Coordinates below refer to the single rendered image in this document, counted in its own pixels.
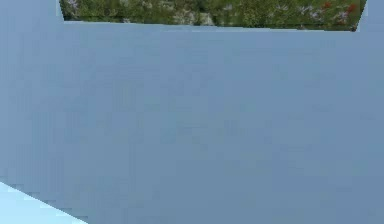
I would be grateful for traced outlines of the green flowered wall picture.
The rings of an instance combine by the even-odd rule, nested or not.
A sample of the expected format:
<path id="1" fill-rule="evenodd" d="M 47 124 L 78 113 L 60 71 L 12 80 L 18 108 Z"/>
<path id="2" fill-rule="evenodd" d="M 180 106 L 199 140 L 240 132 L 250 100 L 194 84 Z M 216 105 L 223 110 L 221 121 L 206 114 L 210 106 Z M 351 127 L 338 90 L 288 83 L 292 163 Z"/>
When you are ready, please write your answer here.
<path id="1" fill-rule="evenodd" d="M 367 0 L 58 0 L 65 21 L 355 32 Z"/>

